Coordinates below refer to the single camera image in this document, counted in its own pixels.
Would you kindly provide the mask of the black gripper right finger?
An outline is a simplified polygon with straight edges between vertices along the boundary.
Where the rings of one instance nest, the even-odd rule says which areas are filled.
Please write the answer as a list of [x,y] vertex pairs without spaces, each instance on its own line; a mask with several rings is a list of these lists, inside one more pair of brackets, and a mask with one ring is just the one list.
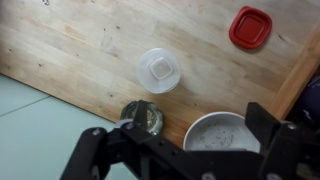
[[278,135],[282,124],[259,103],[248,103],[245,125],[264,149],[271,153],[280,150]]

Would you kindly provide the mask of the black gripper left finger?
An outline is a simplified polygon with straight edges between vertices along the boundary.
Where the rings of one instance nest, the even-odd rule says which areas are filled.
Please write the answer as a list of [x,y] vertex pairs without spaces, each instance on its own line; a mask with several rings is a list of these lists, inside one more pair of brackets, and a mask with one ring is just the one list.
[[147,127],[147,102],[139,100],[137,103],[136,113],[133,121],[139,126]]

